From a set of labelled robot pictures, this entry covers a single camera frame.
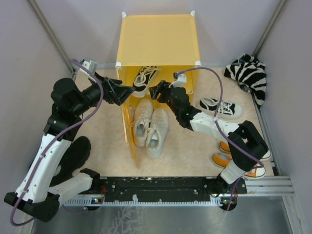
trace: black and white sneaker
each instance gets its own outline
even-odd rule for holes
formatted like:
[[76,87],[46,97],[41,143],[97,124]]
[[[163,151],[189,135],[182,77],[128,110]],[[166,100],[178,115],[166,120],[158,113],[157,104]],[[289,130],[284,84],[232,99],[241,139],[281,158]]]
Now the black and white sneaker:
[[139,70],[135,80],[133,81],[133,87],[136,90],[132,93],[137,98],[143,98],[147,94],[148,87],[151,81],[157,76],[160,69],[156,66],[143,66]]
[[[202,112],[213,115],[216,107],[218,106],[219,100],[215,98],[203,98],[199,101],[199,108]],[[222,101],[218,110],[219,116],[225,119],[236,119],[241,117],[243,108],[232,102]]]

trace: white shoe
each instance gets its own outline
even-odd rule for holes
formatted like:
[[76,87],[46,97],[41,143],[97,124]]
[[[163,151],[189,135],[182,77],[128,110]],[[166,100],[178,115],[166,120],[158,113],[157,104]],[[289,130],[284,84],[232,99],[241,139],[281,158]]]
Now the white shoe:
[[169,127],[169,119],[164,109],[156,109],[152,115],[151,127],[147,134],[146,154],[152,159],[159,158]]
[[256,168],[256,169],[252,169],[249,172],[246,172],[243,177],[244,179],[261,179],[265,176],[266,170],[264,167],[260,167],[260,168]]
[[135,144],[138,147],[146,145],[147,131],[150,126],[151,116],[153,113],[153,104],[148,99],[142,99],[135,111],[135,119],[133,122],[133,134]]
[[[202,110],[202,112],[206,114],[214,115],[218,103],[218,99],[203,98],[199,101],[199,108],[200,110]],[[238,104],[234,104],[228,101],[222,101],[218,113],[221,118],[236,119],[241,117],[243,113],[243,108]]]
[[147,94],[148,87],[152,80],[157,76],[159,68],[156,66],[143,66],[139,70],[135,80],[133,81],[133,87],[136,90],[132,93],[137,98],[143,98]]

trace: metal frame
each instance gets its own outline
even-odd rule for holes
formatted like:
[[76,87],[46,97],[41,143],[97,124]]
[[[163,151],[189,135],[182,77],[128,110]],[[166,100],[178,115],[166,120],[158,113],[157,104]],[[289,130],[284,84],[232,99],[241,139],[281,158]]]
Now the metal frame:
[[58,54],[62,58],[63,62],[66,64],[67,68],[71,72],[73,72],[73,67],[72,67],[71,63],[69,62],[69,57],[68,57],[64,47],[62,46],[62,44],[58,40],[53,29],[51,28],[50,24],[48,23],[48,21],[46,20],[45,16],[42,13],[42,11],[40,10],[38,4],[36,3],[35,0],[27,0],[27,2],[29,4],[30,8],[33,10],[37,19],[39,20],[40,24],[42,25],[42,27],[43,27],[44,31],[46,32],[47,36],[49,37],[50,41],[54,45],[56,51],[58,52]]
[[[39,22],[42,24],[43,29],[47,33],[47,36],[50,38],[51,42],[55,46],[57,52],[59,53],[60,57],[68,67],[68,69],[73,72],[73,67],[71,63],[69,62],[69,57],[64,50],[63,46],[61,45],[60,41],[57,39],[54,31],[52,30],[51,26],[49,25],[48,21],[44,17],[43,13],[41,12],[40,8],[38,7],[36,0],[27,0],[29,3],[31,9],[33,10],[34,14],[38,18]],[[287,0],[281,0],[274,15],[272,16],[269,24],[267,25],[260,41],[258,42],[253,55],[257,56],[259,51],[261,50],[263,44],[265,43],[270,31],[272,30],[275,22],[277,21],[278,17],[282,13],[282,11],[285,9]],[[263,132],[263,137],[265,141],[267,142],[269,148],[272,151],[273,156],[274,154],[274,147],[271,144],[271,138],[269,131],[267,129],[265,118],[263,117],[261,111],[256,107],[256,111],[258,114],[260,126]],[[274,158],[273,166],[277,167],[277,173],[280,171],[279,163],[276,158]],[[271,176],[271,177],[264,177],[261,180],[256,181],[246,181],[246,187],[247,187],[247,194],[239,195],[241,197],[244,196],[282,196],[284,205],[285,205],[285,212],[287,213],[291,229],[293,233],[296,234],[307,234],[308,228],[303,222],[304,218],[303,215],[299,209],[298,202],[296,200],[296,197],[294,195],[294,190],[291,184],[291,180],[288,176]],[[78,195],[70,200],[68,200],[65,204],[67,206],[79,206],[79,205],[85,205],[86,203],[90,202],[92,198],[100,197],[100,195]],[[113,203],[107,203],[104,202],[102,206],[126,206],[126,205],[137,205],[137,206],[151,206],[151,205],[160,205],[160,206],[215,206],[218,205],[219,201],[218,198],[211,197],[210,202],[186,202],[186,203],[165,203],[165,202],[157,202],[155,203],[140,203],[137,200],[134,200],[132,202],[113,202]]]
[[[246,196],[294,196],[292,182],[289,176],[268,176],[259,180],[246,180]],[[210,196],[210,201],[194,202],[139,202],[136,195],[132,201],[115,201],[93,204],[93,200],[101,199],[100,194],[77,195],[65,202],[65,206],[221,206],[220,198],[229,197],[231,194],[221,194],[220,197]]]
[[282,13],[282,11],[285,9],[286,3],[288,2],[288,0],[281,0],[272,16],[272,18],[270,19],[269,24],[267,25],[266,29],[264,30],[260,41],[258,42],[258,45],[256,46],[255,50],[253,51],[253,55],[257,57],[257,55],[259,54],[264,42],[266,41],[270,31],[272,30],[273,26],[275,25],[276,20],[278,19],[278,17],[280,16],[280,14]]

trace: black and white striped cloth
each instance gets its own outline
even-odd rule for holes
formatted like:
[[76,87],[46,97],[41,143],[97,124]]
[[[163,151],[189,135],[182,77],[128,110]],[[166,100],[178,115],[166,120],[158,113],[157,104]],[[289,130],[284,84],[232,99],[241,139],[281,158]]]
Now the black and white striped cloth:
[[265,99],[266,77],[265,64],[250,55],[244,54],[232,64],[226,66],[224,76],[238,81],[239,87],[252,93],[258,107]]

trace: gray wall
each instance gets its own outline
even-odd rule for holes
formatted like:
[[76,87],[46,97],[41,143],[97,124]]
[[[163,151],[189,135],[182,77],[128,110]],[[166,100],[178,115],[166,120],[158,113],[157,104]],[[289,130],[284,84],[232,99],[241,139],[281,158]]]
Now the gray wall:
[[[51,112],[50,93],[69,72],[25,0],[0,7],[0,198],[14,191],[35,157]],[[0,202],[2,234],[12,207]],[[21,213],[16,215],[20,222]]]
[[37,0],[37,3],[70,57],[89,57],[113,66],[121,12],[189,14],[195,10],[201,61],[223,66],[243,53],[254,51],[279,0]]
[[307,220],[312,217],[311,9],[312,1],[289,1],[260,52],[268,73],[262,112],[281,171],[290,175]]

